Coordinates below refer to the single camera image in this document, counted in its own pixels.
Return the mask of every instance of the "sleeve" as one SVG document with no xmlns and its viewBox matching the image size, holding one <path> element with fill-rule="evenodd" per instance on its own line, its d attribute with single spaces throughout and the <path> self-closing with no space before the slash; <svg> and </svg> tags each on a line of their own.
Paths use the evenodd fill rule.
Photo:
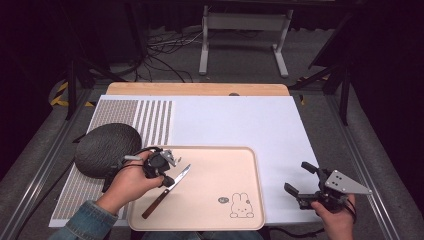
<svg viewBox="0 0 424 240">
<path fill-rule="evenodd" d="M 118 220 L 114 216 L 97 206 L 94 201 L 86 201 L 72 218 L 50 236 L 50 240 L 102 240 Z"/>
</svg>

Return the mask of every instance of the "tray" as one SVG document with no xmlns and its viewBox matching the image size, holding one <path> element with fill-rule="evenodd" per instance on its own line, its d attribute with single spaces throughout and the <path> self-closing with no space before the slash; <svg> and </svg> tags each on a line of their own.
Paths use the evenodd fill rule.
<svg viewBox="0 0 424 240">
<path fill-rule="evenodd" d="M 165 190 L 152 189 L 130 203 L 136 231 L 256 230 L 265 222 L 254 152 L 247 147 L 165 146 L 181 157 L 167 175 L 191 169 L 147 218 L 141 214 Z"/>
</svg>

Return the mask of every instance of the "brown handle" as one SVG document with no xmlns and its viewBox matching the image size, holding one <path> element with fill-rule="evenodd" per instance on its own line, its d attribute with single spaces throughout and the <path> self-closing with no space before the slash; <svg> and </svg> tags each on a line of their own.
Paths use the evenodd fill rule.
<svg viewBox="0 0 424 240">
<path fill-rule="evenodd" d="M 152 205 L 150 205 L 149 208 L 146 209 L 146 211 L 144 211 L 143 214 L 141 214 L 141 216 L 144 219 L 147 219 L 150 214 L 152 214 L 152 212 L 156 209 L 156 207 L 159 205 L 160 202 L 162 202 L 162 200 L 166 197 L 166 195 L 168 195 L 169 193 L 169 189 L 165 189 L 165 191 L 162 192 L 162 194 L 156 198 L 156 200 L 152 203 Z"/>
</svg>

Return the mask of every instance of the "human hand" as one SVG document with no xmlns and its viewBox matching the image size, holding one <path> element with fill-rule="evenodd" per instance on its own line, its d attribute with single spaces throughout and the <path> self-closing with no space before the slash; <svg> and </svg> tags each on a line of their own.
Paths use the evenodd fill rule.
<svg viewBox="0 0 424 240">
<path fill-rule="evenodd" d="M 355 196 L 349 194 L 348 207 L 355 212 Z M 331 240 L 352 240 L 353 239 L 353 223 L 354 219 L 347 209 L 343 209 L 337 213 L 329 212 L 321 203 L 312 202 L 311 206 L 320 216 L 324 223 L 324 229 Z"/>
<path fill-rule="evenodd" d="M 116 215 L 116 213 L 128 202 L 142 197 L 147 191 L 162 184 L 163 176 L 148 179 L 144 175 L 142 164 L 152 154 L 145 151 L 139 154 L 142 161 L 128 161 L 113 179 L 109 189 L 96 202 L 96 204 L 106 211 Z"/>
</svg>

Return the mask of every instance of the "knife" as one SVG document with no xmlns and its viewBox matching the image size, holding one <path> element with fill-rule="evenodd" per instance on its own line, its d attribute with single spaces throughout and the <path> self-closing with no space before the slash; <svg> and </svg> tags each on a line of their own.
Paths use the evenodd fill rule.
<svg viewBox="0 0 424 240">
<path fill-rule="evenodd" d="M 184 170 L 180 173 L 180 175 L 178 175 L 178 177 L 175 178 L 175 183 L 172 186 L 165 189 L 165 191 L 163 191 L 162 194 L 158 198 L 156 198 L 156 200 L 150 205 L 150 207 L 147 208 L 143 214 L 141 214 L 141 216 L 144 219 L 147 219 L 150 216 L 150 214 L 156 209 L 159 203 L 161 203 L 162 200 L 168 195 L 168 193 L 181 181 L 181 179 L 184 178 L 188 170 L 190 170 L 190 167 L 191 167 L 191 164 L 189 164 L 186 168 L 184 168 Z"/>
</svg>

